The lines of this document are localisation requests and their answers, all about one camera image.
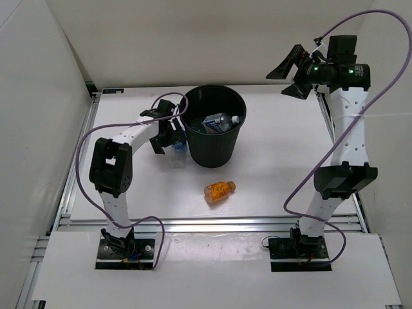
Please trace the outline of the clear bottle blue label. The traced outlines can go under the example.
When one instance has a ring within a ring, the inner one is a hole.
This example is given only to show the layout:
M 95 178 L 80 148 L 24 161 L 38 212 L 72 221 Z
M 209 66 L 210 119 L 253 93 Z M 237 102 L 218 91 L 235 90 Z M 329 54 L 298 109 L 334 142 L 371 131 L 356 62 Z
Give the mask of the clear bottle blue label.
M 171 146 L 169 167 L 172 169 L 183 169 L 187 159 L 187 138 L 183 142 L 177 142 Z

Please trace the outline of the clear bottle white orange label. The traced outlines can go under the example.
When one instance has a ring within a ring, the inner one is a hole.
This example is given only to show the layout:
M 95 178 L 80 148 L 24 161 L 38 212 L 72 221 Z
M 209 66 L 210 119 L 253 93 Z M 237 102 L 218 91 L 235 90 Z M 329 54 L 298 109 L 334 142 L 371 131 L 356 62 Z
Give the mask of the clear bottle white orange label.
M 229 131 L 232 126 L 239 123 L 239 116 L 230 116 L 227 113 L 218 113 L 205 117 L 202 125 L 208 134 L 220 134 Z

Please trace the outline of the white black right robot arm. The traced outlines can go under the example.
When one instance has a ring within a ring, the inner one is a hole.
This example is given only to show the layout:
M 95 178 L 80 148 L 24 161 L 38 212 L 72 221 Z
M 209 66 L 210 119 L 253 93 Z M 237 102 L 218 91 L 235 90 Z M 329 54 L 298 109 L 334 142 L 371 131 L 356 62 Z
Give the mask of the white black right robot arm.
M 377 168 L 370 165 L 365 124 L 361 119 L 371 86 L 371 72 L 369 65 L 357 62 L 356 44 L 354 35 L 333 36 L 325 55 L 319 50 L 308 52 L 296 44 L 267 75 L 271 80 L 285 79 L 295 66 L 293 83 L 282 91 L 283 95 L 305 100 L 313 88 L 324 86 L 330 98 L 333 146 L 326 155 L 330 164 L 317 164 L 310 173 L 315 188 L 313 199 L 285 241 L 290 252 L 299 258 L 315 253 L 336 208 L 378 175 Z

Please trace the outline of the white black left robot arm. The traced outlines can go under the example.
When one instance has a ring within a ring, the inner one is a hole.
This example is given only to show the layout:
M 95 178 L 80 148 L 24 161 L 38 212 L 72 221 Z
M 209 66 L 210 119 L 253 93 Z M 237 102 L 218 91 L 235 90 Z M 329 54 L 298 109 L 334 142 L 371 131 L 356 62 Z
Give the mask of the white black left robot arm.
M 95 142 L 89 180 L 102 199 L 107 227 L 102 235 L 109 246 L 122 258 L 135 250 L 133 227 L 127 209 L 126 192 L 133 179 L 133 155 L 146 142 L 157 155 L 174 144 L 185 143 L 185 133 L 179 121 L 171 119 L 176 105 L 161 99 L 157 107 L 140 114 L 136 126 L 130 126 L 113 138 Z

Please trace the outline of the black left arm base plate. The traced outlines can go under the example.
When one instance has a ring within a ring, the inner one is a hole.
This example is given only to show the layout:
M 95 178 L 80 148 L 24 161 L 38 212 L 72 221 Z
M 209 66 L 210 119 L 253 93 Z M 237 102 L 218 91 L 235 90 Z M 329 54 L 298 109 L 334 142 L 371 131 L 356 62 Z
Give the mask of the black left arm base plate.
M 155 239 L 135 238 L 130 231 L 125 238 L 116 238 L 101 230 L 95 269 L 97 270 L 152 270 Z

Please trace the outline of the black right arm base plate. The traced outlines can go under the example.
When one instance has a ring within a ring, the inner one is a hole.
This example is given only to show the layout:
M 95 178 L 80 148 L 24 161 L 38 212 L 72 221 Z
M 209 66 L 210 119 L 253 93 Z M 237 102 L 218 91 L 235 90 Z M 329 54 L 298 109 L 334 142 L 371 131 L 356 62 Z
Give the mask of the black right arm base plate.
M 261 246 L 268 249 L 271 272 L 330 272 L 332 266 L 324 238 L 305 243 L 300 236 L 267 236 Z

